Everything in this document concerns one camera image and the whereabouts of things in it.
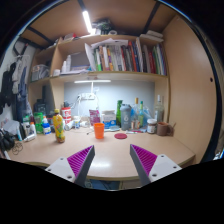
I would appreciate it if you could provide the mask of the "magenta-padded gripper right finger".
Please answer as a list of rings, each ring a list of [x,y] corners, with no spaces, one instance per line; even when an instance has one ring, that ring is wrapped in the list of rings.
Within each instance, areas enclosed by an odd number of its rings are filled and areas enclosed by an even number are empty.
[[[165,154],[155,155],[133,144],[130,145],[130,155],[142,186],[181,170],[181,167]]]

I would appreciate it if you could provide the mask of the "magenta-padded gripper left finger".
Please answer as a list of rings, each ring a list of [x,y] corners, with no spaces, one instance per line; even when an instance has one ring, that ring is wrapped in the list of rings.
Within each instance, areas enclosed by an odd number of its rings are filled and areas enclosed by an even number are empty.
[[[58,158],[46,168],[46,171],[76,185],[84,186],[94,156],[95,148],[91,145],[68,158]]]

